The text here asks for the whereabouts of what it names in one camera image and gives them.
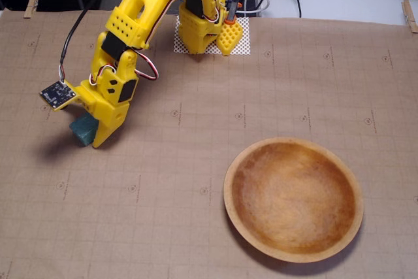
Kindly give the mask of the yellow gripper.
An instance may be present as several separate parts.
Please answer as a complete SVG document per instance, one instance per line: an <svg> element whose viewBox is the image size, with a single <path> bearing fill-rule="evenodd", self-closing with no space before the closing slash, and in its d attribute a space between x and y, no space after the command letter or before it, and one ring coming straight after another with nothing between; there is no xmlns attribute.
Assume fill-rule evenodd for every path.
<svg viewBox="0 0 418 279"><path fill-rule="evenodd" d="M99 62L80 83L80 104L99 121L93 140L98 148L125 121L138 83L135 62Z"/></svg>

